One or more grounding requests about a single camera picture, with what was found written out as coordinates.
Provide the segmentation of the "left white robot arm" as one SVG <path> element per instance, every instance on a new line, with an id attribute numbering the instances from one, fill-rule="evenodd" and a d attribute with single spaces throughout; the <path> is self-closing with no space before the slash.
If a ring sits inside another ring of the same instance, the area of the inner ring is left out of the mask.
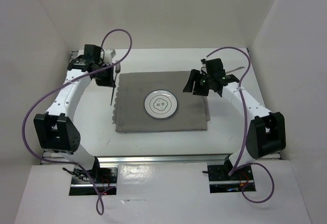
<path id="1" fill-rule="evenodd" d="M 67 67 L 65 87 L 43 114 L 36 114 L 34 126 L 41 148 L 58 153 L 68 162 L 78 164 L 83 177 L 90 183 L 101 178 L 100 163 L 81 144 L 81 135 L 74 125 L 77 105 L 92 80 L 97 85 L 114 87 L 113 68 L 110 67 L 116 53 L 87 44 L 84 52 L 72 58 Z"/>

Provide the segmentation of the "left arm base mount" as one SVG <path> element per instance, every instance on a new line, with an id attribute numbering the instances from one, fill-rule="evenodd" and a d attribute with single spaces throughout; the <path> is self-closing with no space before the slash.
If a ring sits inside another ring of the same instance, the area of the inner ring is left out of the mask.
<path id="1" fill-rule="evenodd" d="M 90 178 L 80 169 L 74 168 L 68 170 L 62 168 L 65 172 L 71 175 L 71 185 L 69 190 L 69 196 L 90 196 L 97 195 Z M 109 167 L 101 168 L 100 176 L 92 177 L 95 186 L 100 194 L 103 195 L 116 195 L 117 192 L 117 180 L 118 180 L 118 168 Z"/>

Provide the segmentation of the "dark metal fork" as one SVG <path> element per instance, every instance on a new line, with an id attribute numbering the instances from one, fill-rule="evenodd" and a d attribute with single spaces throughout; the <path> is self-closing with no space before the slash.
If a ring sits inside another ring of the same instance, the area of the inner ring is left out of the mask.
<path id="1" fill-rule="evenodd" d="M 112 105 L 112 103 L 113 103 L 113 96 L 114 96 L 114 92 L 115 92 L 115 88 L 116 88 L 116 79 L 117 79 L 117 76 L 118 76 L 118 74 L 119 74 L 120 72 L 121 72 L 121 65 L 120 65 L 120 63 L 118 63 L 118 64 L 115 66 L 115 69 L 114 69 L 113 87 L 112 87 L 112 94 L 111 94 L 110 105 Z"/>

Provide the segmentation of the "grey cloth placemat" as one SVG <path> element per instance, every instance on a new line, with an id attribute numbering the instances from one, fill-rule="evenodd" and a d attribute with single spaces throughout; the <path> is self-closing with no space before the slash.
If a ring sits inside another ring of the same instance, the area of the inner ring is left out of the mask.
<path id="1" fill-rule="evenodd" d="M 207 99 L 184 93 L 188 71 L 134 72 L 120 75 L 113 122 L 119 133 L 203 131 L 210 120 Z M 169 119 L 151 118 L 144 109 L 145 97 L 154 90 L 167 90 L 178 100 Z"/>

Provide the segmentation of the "white patterned plate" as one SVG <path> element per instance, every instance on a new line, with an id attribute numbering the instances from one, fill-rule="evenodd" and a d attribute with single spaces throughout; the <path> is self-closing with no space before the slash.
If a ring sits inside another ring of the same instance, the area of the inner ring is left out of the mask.
<path id="1" fill-rule="evenodd" d="M 167 90 L 154 90 L 145 97 L 144 109 L 153 119 L 169 119 L 177 112 L 178 100 Z"/>

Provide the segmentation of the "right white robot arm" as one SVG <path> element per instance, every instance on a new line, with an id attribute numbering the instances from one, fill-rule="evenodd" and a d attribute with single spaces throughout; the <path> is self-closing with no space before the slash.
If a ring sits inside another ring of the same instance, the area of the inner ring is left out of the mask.
<path id="1" fill-rule="evenodd" d="M 230 102 L 244 117 L 244 134 L 241 147 L 224 160 L 223 173 L 235 179 L 241 167 L 249 165 L 286 147 L 285 118 L 259 103 L 232 74 L 226 74 L 221 59 L 203 61 L 205 70 L 192 69 L 184 92 L 208 96 L 214 91 Z"/>

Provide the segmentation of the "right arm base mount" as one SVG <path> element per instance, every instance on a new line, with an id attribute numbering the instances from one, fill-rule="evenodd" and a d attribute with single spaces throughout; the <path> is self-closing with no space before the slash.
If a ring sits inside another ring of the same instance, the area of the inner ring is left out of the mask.
<path id="1" fill-rule="evenodd" d="M 252 168 L 246 166 L 241 170 L 237 170 L 231 176 L 225 171 L 223 165 L 208 165 L 207 170 L 202 171 L 208 176 L 210 193 L 232 193 L 256 191 Z"/>

